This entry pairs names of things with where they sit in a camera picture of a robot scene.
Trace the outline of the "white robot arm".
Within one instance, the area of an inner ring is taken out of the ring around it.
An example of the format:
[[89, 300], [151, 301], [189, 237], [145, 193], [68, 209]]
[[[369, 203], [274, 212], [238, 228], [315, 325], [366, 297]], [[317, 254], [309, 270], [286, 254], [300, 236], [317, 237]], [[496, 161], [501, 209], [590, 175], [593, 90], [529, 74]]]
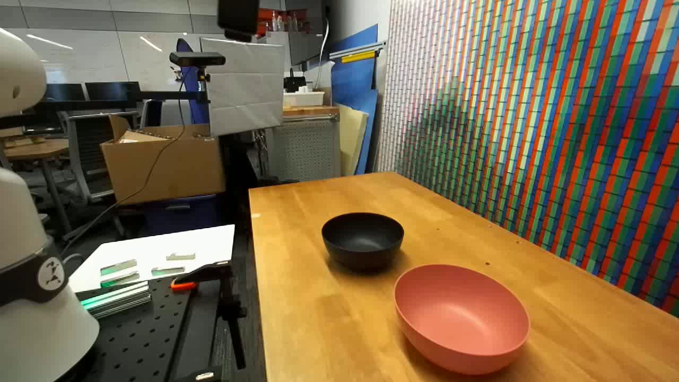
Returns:
[[28, 182], [0, 169], [0, 382], [56, 382], [96, 343]]

